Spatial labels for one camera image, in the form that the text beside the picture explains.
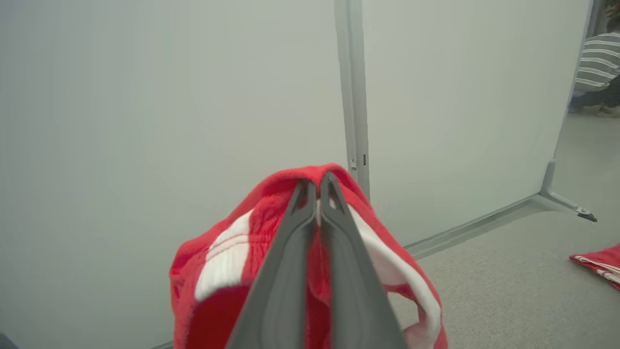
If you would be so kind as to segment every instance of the red cloth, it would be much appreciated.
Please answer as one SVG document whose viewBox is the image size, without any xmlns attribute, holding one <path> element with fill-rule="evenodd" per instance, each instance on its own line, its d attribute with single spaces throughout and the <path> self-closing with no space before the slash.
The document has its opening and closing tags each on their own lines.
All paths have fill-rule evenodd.
<svg viewBox="0 0 620 349">
<path fill-rule="evenodd" d="M 620 244 L 600 252 L 572 255 L 570 259 L 610 280 L 611 285 L 620 291 Z"/>
<path fill-rule="evenodd" d="M 409 346 L 447 348 L 435 288 L 375 217 L 355 180 L 341 166 L 330 164 L 269 176 L 227 218 L 179 248 L 170 268 L 175 349 L 226 346 L 298 180 L 306 178 L 319 187 L 328 171 L 339 181 L 386 290 L 418 305 L 419 323 L 404 330 Z M 330 288 L 325 253 L 321 240 L 314 239 L 307 275 L 306 348 L 310 349 L 329 348 Z"/>
</svg>

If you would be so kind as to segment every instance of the partition foot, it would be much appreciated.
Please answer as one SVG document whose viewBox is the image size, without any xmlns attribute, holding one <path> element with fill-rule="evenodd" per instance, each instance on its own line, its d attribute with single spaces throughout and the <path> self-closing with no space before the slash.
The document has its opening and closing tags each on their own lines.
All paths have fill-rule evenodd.
<svg viewBox="0 0 620 349">
<path fill-rule="evenodd" d="M 594 215 L 590 211 L 577 205 L 571 200 L 568 200 L 566 197 L 561 196 L 560 194 L 556 193 L 553 190 L 553 187 L 551 186 L 551 182 L 553 181 L 553 175 L 555 172 L 556 172 L 556 159 L 551 159 L 551 161 L 549 161 L 549 163 L 547 164 L 547 171 L 545 172 L 544 179 L 542 180 L 543 187 L 541 188 L 540 196 L 544 197 L 545 199 L 549 199 L 555 202 L 556 204 L 560 204 L 564 207 L 568 207 L 569 209 L 572 209 L 573 211 L 577 212 L 577 216 L 581 218 L 585 218 L 587 220 L 591 220 L 592 222 L 596 222 L 597 219 L 594 217 Z"/>
</svg>

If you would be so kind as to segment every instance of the red cloth on floor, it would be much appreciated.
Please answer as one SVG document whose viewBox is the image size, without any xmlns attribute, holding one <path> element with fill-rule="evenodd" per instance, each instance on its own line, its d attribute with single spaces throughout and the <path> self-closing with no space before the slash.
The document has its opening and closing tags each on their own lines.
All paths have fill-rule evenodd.
<svg viewBox="0 0 620 349">
<path fill-rule="evenodd" d="M 572 255 L 570 259 L 610 280 L 611 285 L 620 291 L 620 244 L 600 252 Z"/>
</svg>

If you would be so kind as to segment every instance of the white partition wall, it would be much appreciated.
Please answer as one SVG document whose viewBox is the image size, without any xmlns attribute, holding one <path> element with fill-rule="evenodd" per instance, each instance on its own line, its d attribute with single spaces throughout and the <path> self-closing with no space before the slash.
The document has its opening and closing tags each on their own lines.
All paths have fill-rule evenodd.
<svg viewBox="0 0 620 349">
<path fill-rule="evenodd" d="M 179 245 L 327 162 L 347 163 L 333 2 L 0 1 L 0 333 L 168 342 Z"/>
<path fill-rule="evenodd" d="M 401 244 L 537 194 L 586 0 L 363 0 L 370 196 Z"/>
</svg>

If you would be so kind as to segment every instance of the jeans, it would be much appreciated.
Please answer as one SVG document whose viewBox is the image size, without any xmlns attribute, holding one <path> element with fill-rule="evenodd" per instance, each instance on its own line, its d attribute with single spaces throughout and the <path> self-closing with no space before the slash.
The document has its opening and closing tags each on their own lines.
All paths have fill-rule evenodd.
<svg viewBox="0 0 620 349">
<path fill-rule="evenodd" d="M 570 107 L 576 109 L 598 104 L 605 104 L 608 107 L 620 105 L 620 76 L 611 80 L 609 86 L 602 91 L 586 92 L 581 96 L 574 94 L 570 100 Z"/>
</svg>

